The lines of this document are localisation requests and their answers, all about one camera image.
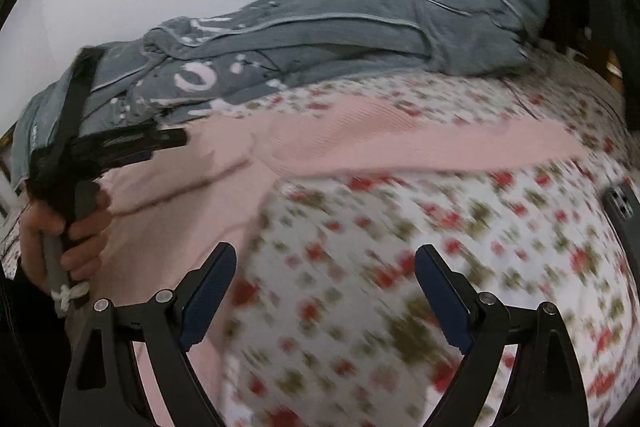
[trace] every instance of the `gray handle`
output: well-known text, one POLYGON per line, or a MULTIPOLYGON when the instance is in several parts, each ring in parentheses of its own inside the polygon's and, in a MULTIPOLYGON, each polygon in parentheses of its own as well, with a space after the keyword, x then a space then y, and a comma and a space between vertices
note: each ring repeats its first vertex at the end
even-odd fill
MULTIPOLYGON (((100 191, 100 185, 93 181, 80 181, 74 189, 74 213, 75 221, 84 219, 89 216, 96 207, 96 196, 100 191)), ((73 288, 79 282, 71 280, 71 275, 60 265, 60 258, 65 250, 73 245, 63 240, 62 236, 53 236, 42 233, 42 254, 44 256, 45 266, 47 267, 47 278, 49 280, 49 288, 60 293, 63 285, 73 288)), ((88 295, 71 301, 69 308, 65 311, 61 308, 61 302, 56 300, 56 313, 58 317, 66 317, 73 309, 80 307, 88 301, 88 295)))

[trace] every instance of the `ribbed pink fabric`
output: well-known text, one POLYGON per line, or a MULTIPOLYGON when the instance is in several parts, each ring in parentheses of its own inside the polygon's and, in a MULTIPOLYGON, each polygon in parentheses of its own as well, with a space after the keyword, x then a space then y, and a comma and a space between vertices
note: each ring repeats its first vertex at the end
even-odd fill
MULTIPOLYGON (((220 241, 236 247, 241 269, 260 206, 279 180, 347 172, 495 171, 587 155, 552 121, 424 123, 360 96, 343 97, 319 119, 275 112, 241 120, 212 116, 189 130, 187 146, 105 176, 116 219, 103 266, 91 281, 94 299, 146 301, 174 288, 220 241)), ((223 301, 208 338, 190 353, 214 402, 229 302, 223 301)), ((76 331, 78 320, 71 320, 76 331)), ((172 425, 145 349, 138 363, 156 421, 172 425)))

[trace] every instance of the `gray hoodie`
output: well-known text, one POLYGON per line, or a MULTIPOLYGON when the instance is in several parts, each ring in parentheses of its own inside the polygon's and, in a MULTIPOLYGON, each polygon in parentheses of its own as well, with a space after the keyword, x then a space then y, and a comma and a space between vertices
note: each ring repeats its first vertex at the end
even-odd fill
MULTIPOLYGON (((359 73, 420 68, 513 71, 547 0, 258 0, 211 18, 178 17, 105 44, 80 134, 156 119, 182 123, 248 100, 359 73)), ((14 134, 12 180, 50 143, 70 72, 33 97, 14 134)))

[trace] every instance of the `black sleeve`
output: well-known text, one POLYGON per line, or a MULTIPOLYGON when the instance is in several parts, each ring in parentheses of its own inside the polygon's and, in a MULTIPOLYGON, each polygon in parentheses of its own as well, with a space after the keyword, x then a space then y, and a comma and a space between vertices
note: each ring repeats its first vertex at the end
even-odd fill
POLYGON ((71 362, 64 319, 57 317, 53 299, 27 279, 20 264, 14 280, 4 279, 2 285, 12 304, 12 322, 20 343, 15 346, 12 340, 13 351, 18 357, 22 352, 28 360, 39 391, 57 419, 71 362))

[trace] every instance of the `blue gripper pad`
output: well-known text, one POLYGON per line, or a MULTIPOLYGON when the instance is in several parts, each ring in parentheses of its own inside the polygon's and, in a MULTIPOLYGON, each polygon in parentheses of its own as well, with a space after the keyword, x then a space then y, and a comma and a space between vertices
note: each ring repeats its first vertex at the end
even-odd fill
POLYGON ((236 273, 236 251, 231 245, 220 244, 211 254, 200 270, 190 272, 202 277, 202 281, 195 289, 191 299, 187 302, 182 312, 182 334, 180 346, 185 352, 194 344, 199 344, 203 339, 231 280, 236 273))
POLYGON ((427 297, 449 345, 457 347, 460 353, 466 355, 473 346, 473 338, 468 330, 469 313, 452 286, 452 275, 464 277, 452 272, 431 245, 418 248, 415 253, 415 276, 418 284, 427 297))

